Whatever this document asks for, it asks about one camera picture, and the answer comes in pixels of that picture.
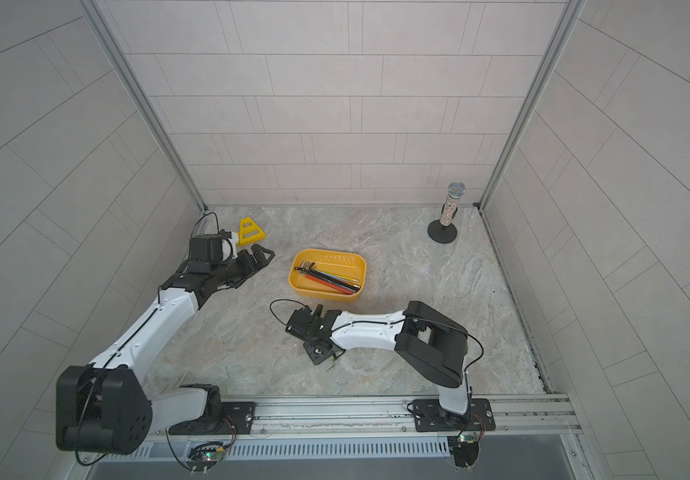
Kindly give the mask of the long black hex key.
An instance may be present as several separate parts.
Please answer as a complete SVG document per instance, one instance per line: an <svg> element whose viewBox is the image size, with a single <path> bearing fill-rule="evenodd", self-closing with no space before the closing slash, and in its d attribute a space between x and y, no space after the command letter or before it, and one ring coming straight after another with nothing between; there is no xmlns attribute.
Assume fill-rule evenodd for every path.
<svg viewBox="0 0 690 480"><path fill-rule="evenodd" d="M310 268L307 268L307 267L296 267L295 270L296 270L299 274L301 274L302 276L303 276L303 274L312 275L312 276L316 276L316 277L319 277L319 278L328 280L328 281L330 281L330 282L332 282L332 283L337 283L337 284L346 286L346 287L348 287L348 288L351 288L351 289L355 290L355 293L354 293L354 294L358 293L358 292L360 291L360 289L361 289L361 288L360 288L360 289L354 288L353 286L348 285L348 284L346 284L346 283L344 283L344 282L341 282L341 281L339 281L339 280L336 280L336 279L330 278L330 277L328 277L328 276L326 276L326 275L323 275L323 274L321 274L319 271L317 271L317 270L315 270L315 269L310 269Z"/></svg>

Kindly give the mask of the red hex key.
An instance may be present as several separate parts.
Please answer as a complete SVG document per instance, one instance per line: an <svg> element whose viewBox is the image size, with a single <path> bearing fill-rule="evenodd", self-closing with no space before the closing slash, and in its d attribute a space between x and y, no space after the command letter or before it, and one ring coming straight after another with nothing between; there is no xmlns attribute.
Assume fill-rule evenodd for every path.
<svg viewBox="0 0 690 480"><path fill-rule="evenodd" d="M353 290L351 288L348 288L346 286L343 286L343 285L340 285L337 283L332 283L328 280L325 280L325 279L322 279L322 278L319 278L316 276L303 274L303 277L309 281L315 282L317 284L325 286L326 288L334 290L334 291L338 292L339 294L353 295L355 293L355 290Z"/></svg>

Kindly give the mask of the orange hex key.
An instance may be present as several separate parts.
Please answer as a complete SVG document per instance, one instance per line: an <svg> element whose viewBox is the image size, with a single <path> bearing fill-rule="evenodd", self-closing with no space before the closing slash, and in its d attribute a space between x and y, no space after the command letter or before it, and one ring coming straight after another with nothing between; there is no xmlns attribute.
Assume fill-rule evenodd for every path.
<svg viewBox="0 0 690 480"><path fill-rule="evenodd" d="M351 285L351 286L353 286L353 287L355 287L355 288L358 288L358 289L361 288L360 283L358 283L356 279L349 278L349 277L338 276L338 275L333 275L333 274L331 274L330 276L332 276L333 278L336 278L336 279L338 279L338 280L341 280L342 282L344 282L344 283L346 283L346 284L348 284L348 285Z"/></svg>

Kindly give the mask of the blue hex key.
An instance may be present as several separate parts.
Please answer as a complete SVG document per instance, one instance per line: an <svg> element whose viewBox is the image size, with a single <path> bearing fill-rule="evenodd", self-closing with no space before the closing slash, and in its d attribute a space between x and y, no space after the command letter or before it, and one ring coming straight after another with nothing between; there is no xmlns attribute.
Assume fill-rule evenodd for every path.
<svg viewBox="0 0 690 480"><path fill-rule="evenodd" d="M359 283L356 279L354 279L354 278L345 277L345 276L341 276L341 275L335 275L335 274L333 274L333 273L329 273L329 272L325 272L325 271L321 271L321 274L326 275L326 276L328 276L328 277L330 277L330 278L339 280L339 281L341 281L341 282L347 283L347 284L353 286L354 288L357 288L357 289L360 289L360 288L361 288L360 283Z"/></svg>

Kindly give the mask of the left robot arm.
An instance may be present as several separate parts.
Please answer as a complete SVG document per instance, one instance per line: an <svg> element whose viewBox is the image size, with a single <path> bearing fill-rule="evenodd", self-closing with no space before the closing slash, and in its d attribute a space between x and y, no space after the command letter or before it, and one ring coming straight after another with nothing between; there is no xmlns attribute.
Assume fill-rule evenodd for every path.
<svg viewBox="0 0 690 480"><path fill-rule="evenodd" d="M253 403L232 418L216 385L189 384L148 397L142 382L174 334L219 291L238 288L275 254L258 244L224 254L214 235L199 236L147 310L110 347L56 382L56 446L81 455L133 453L149 433L227 434L251 430Z"/></svg>

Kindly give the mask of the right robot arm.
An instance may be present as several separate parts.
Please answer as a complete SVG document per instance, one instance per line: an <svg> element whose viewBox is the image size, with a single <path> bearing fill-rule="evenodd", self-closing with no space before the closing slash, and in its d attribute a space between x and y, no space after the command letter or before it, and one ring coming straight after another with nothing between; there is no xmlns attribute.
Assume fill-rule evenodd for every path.
<svg viewBox="0 0 690 480"><path fill-rule="evenodd" d="M336 360L354 349L392 351L438 389L432 400L412 400L407 411L419 432L463 434L473 421L466 378L472 336L465 327L420 301L388 314L361 315L303 305L284 323L285 331L303 342L313 364Z"/></svg>

